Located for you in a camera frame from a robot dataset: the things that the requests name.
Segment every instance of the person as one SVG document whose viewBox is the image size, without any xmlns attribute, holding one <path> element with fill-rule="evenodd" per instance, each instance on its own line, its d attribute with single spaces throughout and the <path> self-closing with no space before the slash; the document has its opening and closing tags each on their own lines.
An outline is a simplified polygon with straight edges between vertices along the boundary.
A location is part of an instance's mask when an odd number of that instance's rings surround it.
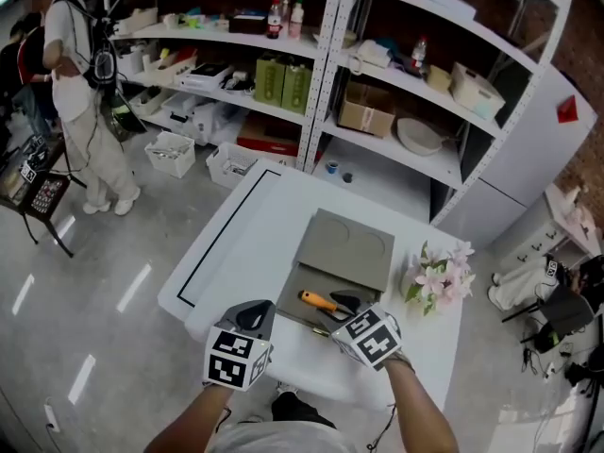
<svg viewBox="0 0 604 453">
<path fill-rule="evenodd" d="M 494 285 L 488 290 L 491 302 L 500 310 L 509 310 L 535 298 L 547 300 L 560 282 L 570 285 L 575 294 L 583 295 L 594 313 L 604 303 L 604 256 L 583 263 L 578 270 L 567 271 L 557 264 L 552 274 L 548 257 L 531 260 L 507 275 L 493 274 Z"/>
<path fill-rule="evenodd" d="M 51 128 L 47 121 L 54 122 L 58 116 L 52 102 L 50 71 L 42 65 L 44 30 L 41 23 L 42 16 L 39 12 L 28 13 L 23 19 L 25 36 L 17 56 L 22 87 L 12 101 L 23 108 L 31 129 L 48 138 L 51 136 Z"/>
<path fill-rule="evenodd" d="M 12 113 L 12 98 L 21 90 L 21 78 L 17 67 L 17 55 L 23 40 L 23 22 L 17 21 L 10 29 L 10 39 L 0 52 L 0 75 L 2 76 L 2 117 L 8 119 Z"/>
<path fill-rule="evenodd" d="M 77 0 L 82 8 L 85 4 Z M 53 101 L 62 122 L 72 165 L 87 182 L 84 212 L 108 211 L 108 188 L 118 196 L 117 215 L 127 214 L 139 198 L 121 145 L 100 110 L 101 96 L 84 77 L 90 69 L 88 17 L 68 0 L 34 0 L 45 16 L 43 64 L 52 70 Z"/>
<path fill-rule="evenodd" d="M 457 441 L 443 414 L 430 399 L 407 361 L 386 359 L 398 425 L 408 453 L 455 453 Z M 271 453 L 290 451 L 352 453 L 355 446 L 317 409 L 302 402 L 297 390 L 279 383 L 272 405 L 272 422 L 241 423 L 222 427 L 213 438 L 211 453 Z M 145 453 L 200 453 L 233 391 L 220 385 L 207 387 L 170 426 L 144 450 Z"/>
</svg>

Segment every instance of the gray floor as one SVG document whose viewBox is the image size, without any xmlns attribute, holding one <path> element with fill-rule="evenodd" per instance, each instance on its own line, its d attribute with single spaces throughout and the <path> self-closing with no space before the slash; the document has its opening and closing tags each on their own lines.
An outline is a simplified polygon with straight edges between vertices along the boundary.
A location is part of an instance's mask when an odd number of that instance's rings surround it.
<svg viewBox="0 0 604 453">
<path fill-rule="evenodd" d="M 135 452 L 174 419 L 200 390 L 202 347 L 174 317 L 159 308 L 157 294 L 189 245 L 227 197 L 214 185 L 199 152 L 192 170 L 177 180 L 156 172 L 143 147 L 153 133 L 126 146 L 143 195 L 125 218 L 86 216 L 84 193 L 72 185 L 55 213 L 58 229 L 75 252 L 70 260 L 42 226 L 41 243 L 26 234 L 22 219 L 0 209 L 0 386 L 21 421 L 45 451 L 53 451 L 43 403 L 53 405 L 63 428 L 63 452 Z M 493 269 L 483 253 L 474 260 L 478 279 L 466 299 L 460 342 L 445 406 L 464 453 L 574 451 L 589 406 L 562 374 L 549 381 L 521 372 L 518 341 L 524 322 L 501 325 L 484 293 Z M 116 308 L 142 272 L 149 272 L 123 312 Z M 33 283 L 15 314 L 24 284 Z M 595 327 L 574 336 L 574 351 L 591 347 Z M 588 351 L 576 354 L 581 361 Z M 85 360 L 95 365 L 75 404 L 68 395 Z M 559 368 L 557 352 L 542 357 Z M 263 378 L 248 394 L 236 394 L 232 421 L 254 412 L 268 418 L 275 384 Z M 354 410 L 302 394 L 359 451 L 385 426 L 387 413 Z M 39 451 L 0 395 L 0 427 L 19 451 Z M 379 451 L 400 451 L 393 426 Z"/>
</svg>

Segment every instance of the backpack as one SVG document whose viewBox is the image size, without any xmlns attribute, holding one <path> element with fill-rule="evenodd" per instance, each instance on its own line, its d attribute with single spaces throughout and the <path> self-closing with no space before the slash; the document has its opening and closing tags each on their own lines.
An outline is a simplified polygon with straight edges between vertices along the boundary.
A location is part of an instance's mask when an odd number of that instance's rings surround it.
<svg viewBox="0 0 604 453">
<path fill-rule="evenodd" d="M 91 15 L 79 0 L 55 0 L 54 3 L 62 1 L 78 11 L 88 23 L 91 60 L 88 62 L 88 70 L 83 74 L 84 78 L 95 91 L 113 91 L 117 83 L 117 58 L 108 37 L 111 23 L 104 16 Z"/>
</svg>

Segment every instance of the screwdriver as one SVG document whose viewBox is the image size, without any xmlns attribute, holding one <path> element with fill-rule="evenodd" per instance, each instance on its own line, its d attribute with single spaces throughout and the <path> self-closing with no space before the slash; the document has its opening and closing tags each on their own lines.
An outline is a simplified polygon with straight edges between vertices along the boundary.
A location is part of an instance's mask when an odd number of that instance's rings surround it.
<svg viewBox="0 0 604 453">
<path fill-rule="evenodd" d="M 300 292 L 300 294 L 298 294 L 298 297 L 300 298 L 300 300 L 302 300 L 302 302 L 305 302 L 310 306 L 316 307 L 317 309 L 329 310 L 330 312 L 337 311 L 345 313 L 346 315 L 353 315 L 347 310 L 339 308 L 333 302 L 325 300 L 325 298 L 323 298 L 321 295 L 315 294 L 314 292 L 302 291 Z"/>
</svg>

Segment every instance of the white pants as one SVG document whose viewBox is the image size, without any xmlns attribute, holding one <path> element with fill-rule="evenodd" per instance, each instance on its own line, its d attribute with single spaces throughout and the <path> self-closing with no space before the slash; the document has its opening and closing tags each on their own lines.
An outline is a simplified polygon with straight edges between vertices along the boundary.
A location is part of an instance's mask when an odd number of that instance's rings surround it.
<svg viewBox="0 0 604 453">
<path fill-rule="evenodd" d="M 547 300 L 558 280 L 547 276 L 546 267 L 547 258 L 540 257 L 512 270 L 501 278 L 491 298 L 502 310 L 519 306 L 525 300 L 534 302 L 538 297 Z"/>
<path fill-rule="evenodd" d="M 122 146 L 109 131 L 99 103 L 100 96 L 96 96 L 83 114 L 73 121 L 63 122 L 72 168 L 81 170 L 88 187 L 86 197 L 95 207 L 107 202 L 108 187 L 120 200 L 132 198 L 138 190 Z"/>
</svg>

